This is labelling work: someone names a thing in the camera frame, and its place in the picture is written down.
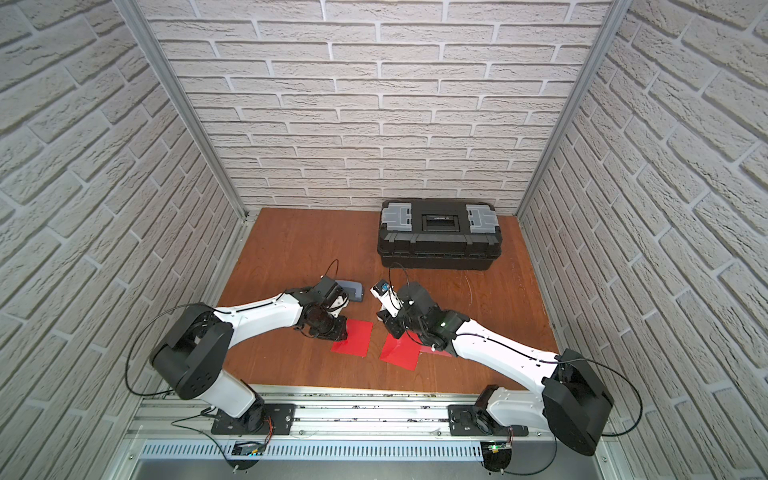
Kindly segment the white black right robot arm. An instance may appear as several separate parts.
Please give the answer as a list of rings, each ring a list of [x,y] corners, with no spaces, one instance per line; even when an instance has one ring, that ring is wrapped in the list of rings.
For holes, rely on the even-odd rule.
[[[440,308],[417,282],[396,291],[381,280],[371,294],[381,302],[377,317],[394,338],[414,335],[430,349],[482,364],[531,393],[524,402],[502,387],[486,388],[478,408],[496,424],[546,428],[571,450],[595,454],[614,400],[579,352],[543,351],[506,338],[465,314]]]

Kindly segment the red envelope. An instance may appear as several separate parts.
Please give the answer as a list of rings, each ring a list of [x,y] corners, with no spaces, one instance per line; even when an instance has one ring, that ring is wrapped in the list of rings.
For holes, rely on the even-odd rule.
[[[428,346],[421,346],[419,347],[419,349],[420,349],[419,350],[420,353],[422,354],[431,354],[431,355],[437,355],[437,356],[448,357],[448,358],[453,357],[453,355],[448,351],[436,350]]]
[[[415,371],[420,353],[420,345],[407,334],[404,334],[399,339],[388,334],[379,359],[390,365]]]
[[[347,338],[334,342],[332,352],[364,358],[368,354],[373,324],[368,321],[347,320]]]

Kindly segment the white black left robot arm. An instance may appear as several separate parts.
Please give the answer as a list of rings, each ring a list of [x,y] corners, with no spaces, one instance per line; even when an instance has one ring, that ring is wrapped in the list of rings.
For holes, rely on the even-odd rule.
[[[232,420],[237,433],[256,433],[266,422],[264,401],[245,381],[226,372],[229,350],[264,333],[291,328],[320,340],[347,338],[348,292],[323,276],[310,287],[288,289],[233,307],[194,303],[149,355],[149,363],[181,399],[202,400]]]

